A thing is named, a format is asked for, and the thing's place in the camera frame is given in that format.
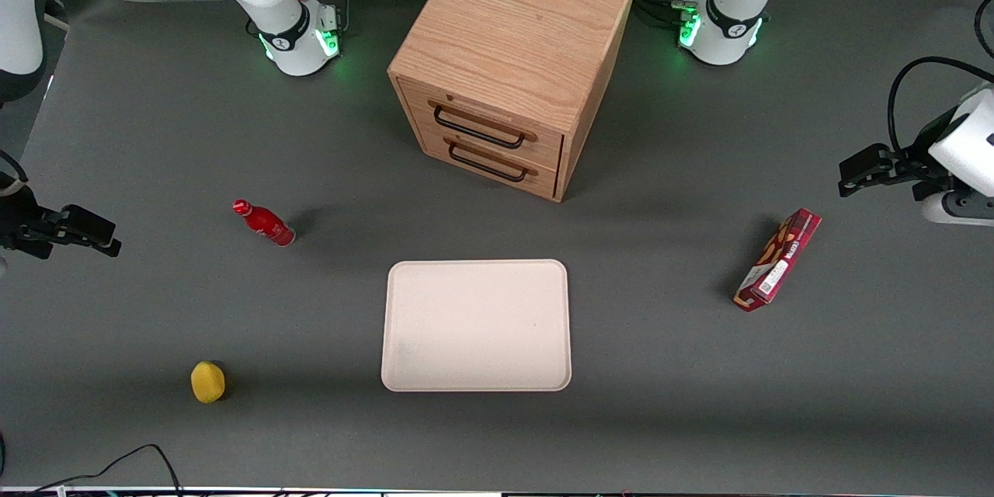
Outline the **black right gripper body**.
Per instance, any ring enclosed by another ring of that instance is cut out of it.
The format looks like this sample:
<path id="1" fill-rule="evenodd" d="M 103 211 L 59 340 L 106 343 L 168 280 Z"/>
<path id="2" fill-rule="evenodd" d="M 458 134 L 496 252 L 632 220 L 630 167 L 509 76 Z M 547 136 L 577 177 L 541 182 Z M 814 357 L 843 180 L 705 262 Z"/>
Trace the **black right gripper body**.
<path id="1" fill-rule="evenodd" d="M 57 211 L 40 206 L 25 183 L 3 183 L 1 196 L 1 245 L 7 252 L 22 252 L 49 259 L 50 236 Z"/>

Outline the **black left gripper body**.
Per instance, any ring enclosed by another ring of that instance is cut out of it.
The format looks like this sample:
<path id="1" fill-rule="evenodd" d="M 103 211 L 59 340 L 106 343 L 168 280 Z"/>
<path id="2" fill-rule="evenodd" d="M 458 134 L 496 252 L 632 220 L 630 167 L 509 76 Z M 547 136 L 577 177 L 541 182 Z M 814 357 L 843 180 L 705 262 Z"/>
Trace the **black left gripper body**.
<path id="1" fill-rule="evenodd" d="M 930 148 L 944 138 L 945 133 L 951 131 L 952 124 L 954 124 L 954 115 L 942 113 L 927 123 L 912 143 L 901 144 L 898 139 L 897 123 L 892 120 L 891 147 L 895 157 L 892 185 L 911 182 L 912 195 L 920 203 L 926 200 L 944 203 L 947 196 L 955 192 L 958 180 L 930 154 Z"/>

